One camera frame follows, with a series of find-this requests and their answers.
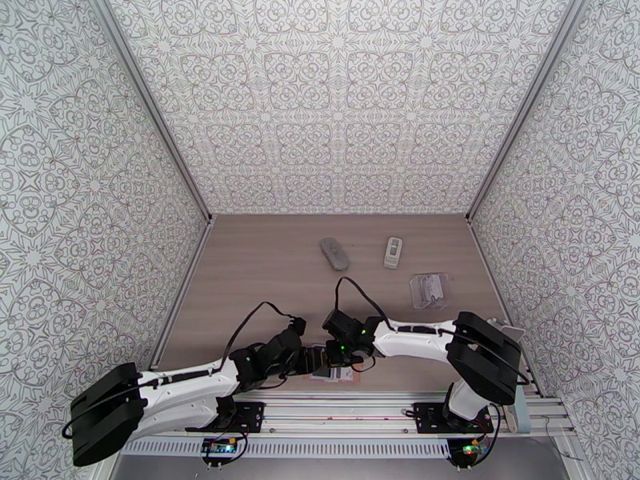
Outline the pink card holder wallet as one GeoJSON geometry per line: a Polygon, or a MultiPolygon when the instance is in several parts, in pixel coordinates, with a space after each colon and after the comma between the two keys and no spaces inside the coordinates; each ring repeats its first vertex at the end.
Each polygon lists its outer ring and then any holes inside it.
{"type": "MultiPolygon", "coordinates": [[[[313,357],[313,346],[324,346],[320,344],[313,344],[311,347],[312,351],[312,359],[313,357]]],[[[325,370],[314,370],[310,372],[308,378],[312,381],[316,382],[329,382],[329,383],[356,383],[358,381],[358,374],[352,370],[351,367],[332,367],[328,365],[328,359],[324,358],[326,361],[326,369],[325,370]]]]}

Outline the white printed card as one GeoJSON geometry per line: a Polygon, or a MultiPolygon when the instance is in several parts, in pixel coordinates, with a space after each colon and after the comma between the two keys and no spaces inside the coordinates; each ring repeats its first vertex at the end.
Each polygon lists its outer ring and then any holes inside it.
{"type": "Polygon", "coordinates": [[[444,298],[441,277],[438,274],[426,274],[419,278],[422,300],[436,302],[444,298]]]}

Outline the clear acrylic card stand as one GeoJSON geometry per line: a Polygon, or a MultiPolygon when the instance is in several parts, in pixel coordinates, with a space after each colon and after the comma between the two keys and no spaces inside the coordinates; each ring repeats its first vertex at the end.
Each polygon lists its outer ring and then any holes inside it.
{"type": "Polygon", "coordinates": [[[447,303],[448,276],[442,273],[416,274],[410,280],[413,308],[441,309],[447,303]]]}

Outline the white perforated strip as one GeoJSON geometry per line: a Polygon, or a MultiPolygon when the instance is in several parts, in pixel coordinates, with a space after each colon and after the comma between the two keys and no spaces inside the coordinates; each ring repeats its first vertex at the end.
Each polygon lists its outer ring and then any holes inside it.
{"type": "MultiPolygon", "coordinates": [[[[196,437],[155,437],[132,442],[121,450],[129,456],[176,458],[204,458],[200,455],[202,440],[196,437]]],[[[366,439],[348,438],[258,438],[238,444],[234,456],[244,458],[302,458],[302,459],[447,459],[450,449],[447,440],[436,438],[366,439]]]]}

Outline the white remote control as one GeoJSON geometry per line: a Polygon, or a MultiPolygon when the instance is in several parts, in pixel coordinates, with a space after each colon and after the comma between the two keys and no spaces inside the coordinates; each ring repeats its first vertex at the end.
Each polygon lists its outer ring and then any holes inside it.
{"type": "Polygon", "coordinates": [[[383,266],[390,270],[398,268],[402,253],[402,239],[399,237],[389,237],[383,259],[383,266]]]}

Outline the grey felt pouch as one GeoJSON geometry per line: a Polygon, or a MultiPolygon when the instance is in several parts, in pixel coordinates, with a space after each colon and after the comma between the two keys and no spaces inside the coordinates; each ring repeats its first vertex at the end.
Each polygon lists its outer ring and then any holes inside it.
{"type": "Polygon", "coordinates": [[[319,242],[319,247],[332,270],[337,272],[348,270],[350,259],[335,238],[322,238],[319,242]]]}

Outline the pale grey rectangular block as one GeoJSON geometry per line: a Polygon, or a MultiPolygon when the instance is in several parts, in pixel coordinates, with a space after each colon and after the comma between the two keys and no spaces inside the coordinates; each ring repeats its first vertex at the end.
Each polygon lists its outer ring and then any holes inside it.
{"type": "Polygon", "coordinates": [[[531,432],[530,412],[528,410],[523,386],[517,386],[514,403],[502,406],[506,420],[506,428],[512,434],[529,434],[531,432]]]}

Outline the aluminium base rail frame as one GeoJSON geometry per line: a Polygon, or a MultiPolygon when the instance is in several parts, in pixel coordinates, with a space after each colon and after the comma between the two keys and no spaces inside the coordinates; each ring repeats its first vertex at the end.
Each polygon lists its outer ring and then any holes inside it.
{"type": "MultiPolygon", "coordinates": [[[[344,437],[399,438],[419,435],[413,419],[413,404],[444,403],[445,393],[263,391],[240,394],[223,417],[231,416],[236,402],[266,404],[262,428],[251,433],[276,438],[344,437]]],[[[134,440],[154,435],[187,435],[187,427],[203,427],[215,419],[216,402],[196,402],[179,408],[167,423],[144,419],[132,434],[134,440]]]]}

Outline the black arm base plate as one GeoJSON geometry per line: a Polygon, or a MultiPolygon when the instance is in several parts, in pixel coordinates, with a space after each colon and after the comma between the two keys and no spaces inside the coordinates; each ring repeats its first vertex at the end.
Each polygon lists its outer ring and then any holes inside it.
{"type": "Polygon", "coordinates": [[[444,403],[413,404],[413,419],[419,434],[489,434],[494,432],[489,408],[486,406],[473,419],[464,419],[449,411],[444,403]]]}
{"type": "Polygon", "coordinates": [[[262,428],[266,404],[264,402],[236,402],[234,413],[217,416],[203,427],[187,427],[185,432],[206,434],[250,434],[262,428]]]}

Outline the grey metal bracket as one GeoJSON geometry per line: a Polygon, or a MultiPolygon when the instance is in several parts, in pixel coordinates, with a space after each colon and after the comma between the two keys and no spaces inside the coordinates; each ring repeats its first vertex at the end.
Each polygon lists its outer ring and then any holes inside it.
{"type": "Polygon", "coordinates": [[[515,342],[520,342],[525,334],[525,330],[523,328],[512,326],[500,318],[488,318],[487,323],[515,342]]]}

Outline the aluminium corner post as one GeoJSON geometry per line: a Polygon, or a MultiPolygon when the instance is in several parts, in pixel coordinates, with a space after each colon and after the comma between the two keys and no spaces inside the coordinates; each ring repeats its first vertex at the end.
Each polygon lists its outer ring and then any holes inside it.
{"type": "Polygon", "coordinates": [[[136,93],[144,111],[148,115],[150,122],[159,137],[163,147],[168,152],[176,170],[180,174],[190,196],[207,225],[214,220],[212,213],[206,204],[201,191],[199,190],[192,173],[190,172],[175,137],[169,128],[163,113],[150,90],[142,68],[132,51],[130,44],[122,30],[115,12],[109,0],[88,0],[92,11],[95,13],[98,23],[104,31],[107,41],[114,49],[123,72],[128,77],[134,92],[136,93]]]}
{"type": "Polygon", "coordinates": [[[532,110],[538,104],[538,100],[546,88],[550,77],[554,74],[556,65],[561,60],[562,52],[565,50],[566,45],[574,35],[578,24],[584,16],[584,11],[589,4],[590,0],[568,1],[565,11],[560,18],[560,22],[550,40],[550,44],[542,56],[542,60],[538,64],[538,68],[531,80],[531,83],[524,93],[522,102],[518,107],[511,124],[508,126],[508,130],[505,133],[496,155],[489,165],[488,171],[484,176],[478,191],[465,213],[465,220],[468,226],[473,225],[473,221],[475,220],[483,201],[488,195],[498,172],[505,162],[506,157],[509,155],[513,145],[520,136],[532,110]]]}

